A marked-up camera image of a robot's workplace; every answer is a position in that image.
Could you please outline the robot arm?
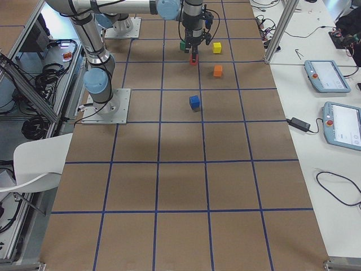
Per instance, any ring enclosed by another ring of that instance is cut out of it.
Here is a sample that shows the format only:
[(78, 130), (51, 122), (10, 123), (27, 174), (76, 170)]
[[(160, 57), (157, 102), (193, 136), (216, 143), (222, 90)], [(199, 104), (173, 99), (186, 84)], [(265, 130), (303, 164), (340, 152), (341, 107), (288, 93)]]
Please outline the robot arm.
[(203, 1), (91, 1), (91, 10), (100, 14), (152, 14), (164, 20), (175, 20), (184, 27), (184, 52), (190, 53), (190, 64), (198, 63), (198, 46), (212, 39), (209, 33), (213, 14)]
[(61, 16), (70, 18), (84, 49), (89, 70), (85, 72), (83, 83), (93, 100), (96, 113), (115, 113), (119, 100), (112, 87), (115, 59), (105, 48), (94, 22), (95, 14), (107, 14), (104, 9), (117, 1), (47, 1)]

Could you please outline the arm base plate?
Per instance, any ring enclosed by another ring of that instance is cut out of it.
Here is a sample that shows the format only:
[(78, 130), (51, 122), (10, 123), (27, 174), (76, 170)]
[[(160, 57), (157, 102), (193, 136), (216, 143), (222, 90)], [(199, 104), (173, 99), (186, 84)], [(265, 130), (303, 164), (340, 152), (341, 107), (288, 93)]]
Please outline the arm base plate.
[(131, 89), (114, 89), (112, 99), (105, 105), (93, 104), (93, 99), (89, 94), (87, 103), (93, 105), (85, 108), (81, 124), (86, 125), (112, 125), (127, 123)]
[(142, 19), (139, 17), (128, 17), (125, 20), (116, 21), (111, 28), (105, 32), (105, 39), (131, 39), (139, 38)]

